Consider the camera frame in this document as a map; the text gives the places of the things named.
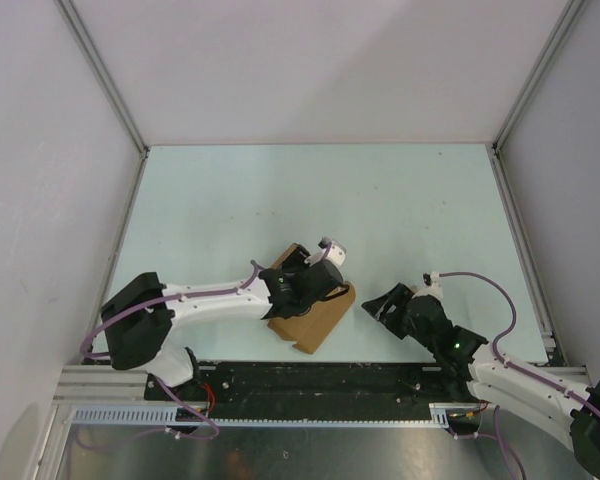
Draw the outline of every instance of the wall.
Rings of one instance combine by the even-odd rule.
[[[145,141],[489,142],[566,0],[76,0]]]
[[[504,150],[555,322],[600,378],[600,0]]]
[[[0,478],[77,352],[138,161],[54,3],[0,0]]]

